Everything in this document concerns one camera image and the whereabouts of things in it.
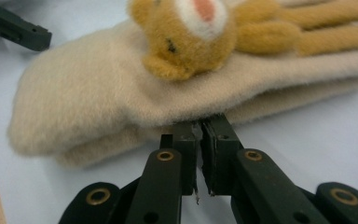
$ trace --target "stuffed animal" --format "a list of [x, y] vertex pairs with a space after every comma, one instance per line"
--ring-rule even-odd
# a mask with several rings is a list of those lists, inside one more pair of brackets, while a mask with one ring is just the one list
[[358, 49], [358, 25], [336, 28], [358, 21], [358, 0], [294, 8], [248, 0], [232, 9], [221, 0], [131, 0], [129, 11], [148, 41], [145, 68], [167, 80], [217, 70], [234, 49], [299, 56]]

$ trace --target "black eye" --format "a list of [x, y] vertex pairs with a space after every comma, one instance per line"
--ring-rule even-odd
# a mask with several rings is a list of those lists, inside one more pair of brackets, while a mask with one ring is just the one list
[[176, 53], [176, 47], [170, 39], [167, 39], [168, 51]]

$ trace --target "beige cloth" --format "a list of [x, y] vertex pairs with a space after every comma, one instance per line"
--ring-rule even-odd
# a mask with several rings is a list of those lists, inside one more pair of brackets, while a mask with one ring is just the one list
[[309, 58], [233, 52], [221, 70], [185, 82], [148, 74], [146, 51], [140, 28], [125, 21], [42, 53], [19, 83], [12, 147], [88, 165], [181, 120], [225, 112], [244, 122], [358, 88], [358, 50]]

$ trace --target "black object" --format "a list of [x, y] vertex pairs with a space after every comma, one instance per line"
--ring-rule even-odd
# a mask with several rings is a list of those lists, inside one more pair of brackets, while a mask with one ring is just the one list
[[0, 7], [0, 36], [27, 49], [48, 49], [52, 34]]
[[358, 223], [358, 190], [324, 183], [314, 195], [296, 187], [266, 153], [243, 148], [219, 115], [174, 125], [173, 134], [161, 136], [160, 149], [150, 154], [139, 179], [123, 189], [106, 183], [82, 189], [60, 224], [180, 223], [181, 196], [197, 193], [199, 147], [208, 190], [231, 195], [237, 223]]

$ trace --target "white table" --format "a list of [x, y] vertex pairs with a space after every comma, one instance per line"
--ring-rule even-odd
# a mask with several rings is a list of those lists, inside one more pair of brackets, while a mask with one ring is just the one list
[[[53, 33], [52, 47], [128, 18], [124, 0], [8, 1], [0, 6]], [[149, 143], [86, 169], [67, 170], [51, 158], [23, 158], [8, 145], [7, 125], [22, 71], [38, 55], [0, 38], [0, 195], [7, 223], [57, 223], [87, 185], [120, 188], [141, 175]], [[236, 127], [246, 147], [262, 149], [298, 186], [314, 192], [329, 181], [358, 189], [358, 91]], [[199, 175], [199, 185], [204, 186]], [[184, 197], [182, 223], [234, 223], [228, 197]]]

